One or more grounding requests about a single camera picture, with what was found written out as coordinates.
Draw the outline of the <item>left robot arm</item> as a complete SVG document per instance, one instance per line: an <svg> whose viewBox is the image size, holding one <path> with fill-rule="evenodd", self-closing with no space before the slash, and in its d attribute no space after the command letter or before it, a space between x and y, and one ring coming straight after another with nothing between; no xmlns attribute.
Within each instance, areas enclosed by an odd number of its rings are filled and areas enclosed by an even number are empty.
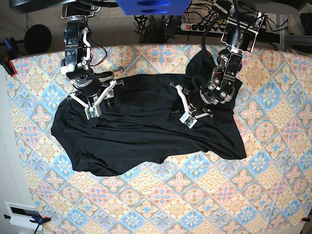
<svg viewBox="0 0 312 234"><path fill-rule="evenodd" d="M236 75L242 67L243 52L251 52L255 40L266 15L250 9L240 12L234 5L227 15L218 16L205 29L201 40L205 61L212 65L210 78L205 78L198 88L189 90L180 84L170 85L177 90L181 98L184 113L180 122L188 128L193 128L199 118L213 117L209 108L211 105L224 104L232 100L235 94ZM208 56L205 39L214 24L222 19L227 25L221 37L226 49L218 54L219 61L214 63Z"/></svg>

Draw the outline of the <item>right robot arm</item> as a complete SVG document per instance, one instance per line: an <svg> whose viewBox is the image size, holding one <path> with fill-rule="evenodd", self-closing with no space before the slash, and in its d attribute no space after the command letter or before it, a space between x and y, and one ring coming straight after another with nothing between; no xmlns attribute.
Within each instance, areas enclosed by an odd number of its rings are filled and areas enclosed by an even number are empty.
<svg viewBox="0 0 312 234"><path fill-rule="evenodd" d="M109 107L114 106L114 88L124 84L116 81L111 71L95 73L91 66L91 30L87 16L71 16L64 30L65 57L61 62L61 73L76 89L69 94L84 107L87 119L100 117L100 104L106 101Z"/></svg>

